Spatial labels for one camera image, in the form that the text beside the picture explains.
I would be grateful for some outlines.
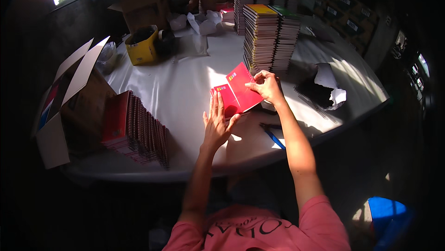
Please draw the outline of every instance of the white tablecloth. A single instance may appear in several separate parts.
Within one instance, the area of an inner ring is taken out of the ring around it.
[[[305,26],[322,24],[306,16]],[[299,63],[330,63],[340,87],[347,91],[345,104],[331,115],[337,124],[324,119],[294,91],[295,84],[282,82],[282,88],[295,117],[309,138],[332,131],[353,122],[376,108],[388,98],[380,81],[363,58],[332,29],[326,31],[335,43],[320,42],[300,34],[292,56]],[[191,30],[176,34],[181,36]],[[117,68],[105,78],[111,87],[122,93],[132,90],[153,115],[170,131],[168,147],[170,170],[155,163],[140,165],[131,159],[104,151],[66,165],[70,175],[117,181],[181,181],[189,176],[203,142],[203,111],[208,111],[211,87],[225,84],[225,76],[243,61],[243,36],[233,31],[209,35],[205,57],[169,59],[155,66],[133,66],[122,43]],[[260,122],[278,124],[278,116],[252,112],[247,120],[236,126],[233,136],[215,155],[215,175],[248,171],[271,164],[285,157],[281,150],[258,125]],[[275,135],[282,139],[282,133]]]

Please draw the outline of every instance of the label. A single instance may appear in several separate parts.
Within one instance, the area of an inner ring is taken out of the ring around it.
[[[352,43],[350,42],[349,45],[350,45],[354,50],[357,51],[357,47],[356,47],[354,44],[352,44]]]
[[[351,1],[349,0],[341,0],[343,3],[347,4],[348,6],[351,5]]]
[[[337,11],[335,11],[334,9],[332,9],[330,7],[327,7],[326,10],[329,11],[330,13],[334,14],[334,15],[337,15]]]
[[[362,8],[362,13],[366,16],[369,17],[370,16],[370,12],[364,8]]]
[[[352,21],[348,20],[346,22],[346,24],[348,24],[348,26],[350,26],[352,29],[354,29],[354,31],[357,31],[359,29],[359,27],[357,27]]]

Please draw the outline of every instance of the crumpled paper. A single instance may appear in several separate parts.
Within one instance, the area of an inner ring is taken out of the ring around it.
[[[219,13],[207,10],[205,16],[204,14],[193,15],[189,12],[187,20],[199,35],[209,35],[216,32],[216,25],[221,22],[221,17]]]
[[[329,100],[332,100],[334,104],[331,107],[328,107],[327,110],[336,110],[346,101],[346,91],[338,88],[337,81],[335,80],[334,72],[332,71],[330,64],[321,63],[317,64],[317,66],[318,72],[315,76],[314,83],[333,89]]]

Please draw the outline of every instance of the hand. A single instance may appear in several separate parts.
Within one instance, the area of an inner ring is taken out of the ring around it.
[[[264,100],[276,105],[280,101],[285,101],[281,90],[280,79],[275,74],[266,70],[261,70],[253,77],[256,83],[246,83],[246,87],[258,92]]]
[[[214,92],[210,98],[209,115],[206,111],[203,113],[204,126],[206,132],[202,147],[208,148],[212,152],[216,152],[218,148],[224,144],[231,134],[233,126],[239,120],[239,114],[233,115],[227,126],[224,120],[224,102],[220,92]]]

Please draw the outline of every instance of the paper scrap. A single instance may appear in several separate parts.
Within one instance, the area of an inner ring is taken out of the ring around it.
[[[337,81],[335,80],[334,72],[332,71],[330,64],[321,63],[317,65],[318,72],[315,76],[314,83],[333,89],[329,100],[332,100],[334,103],[331,107],[328,107],[328,110],[336,110],[346,101],[346,91],[338,88]]]

